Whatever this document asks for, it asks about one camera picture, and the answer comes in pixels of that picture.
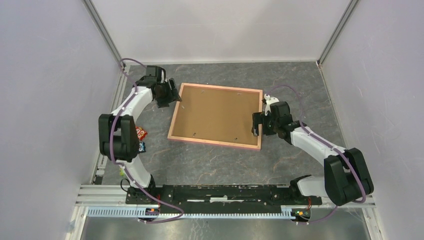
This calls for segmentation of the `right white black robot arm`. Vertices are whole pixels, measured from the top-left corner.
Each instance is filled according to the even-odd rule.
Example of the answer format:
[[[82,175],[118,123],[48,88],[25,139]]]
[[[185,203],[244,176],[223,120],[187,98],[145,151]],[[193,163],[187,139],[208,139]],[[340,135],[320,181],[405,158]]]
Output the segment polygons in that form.
[[[252,133],[277,135],[323,167],[322,177],[305,175],[290,182],[288,196],[293,203],[302,204],[309,197],[324,197],[336,206],[343,206],[350,202],[363,203],[374,192],[374,183],[359,149],[333,144],[305,123],[294,120],[285,101],[268,95],[262,101],[264,110],[252,115]]]

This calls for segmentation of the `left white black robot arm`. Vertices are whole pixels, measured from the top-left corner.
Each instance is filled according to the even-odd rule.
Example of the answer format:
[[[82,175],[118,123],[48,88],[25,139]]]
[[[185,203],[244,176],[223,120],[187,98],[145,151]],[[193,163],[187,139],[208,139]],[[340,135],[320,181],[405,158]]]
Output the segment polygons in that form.
[[[166,70],[149,65],[122,104],[98,118],[100,153],[123,170],[130,186],[139,189],[137,196],[145,204],[156,200],[157,190],[154,178],[139,157],[136,120],[151,102],[156,102],[158,108],[167,108],[170,103],[181,100],[176,83],[167,77]]]

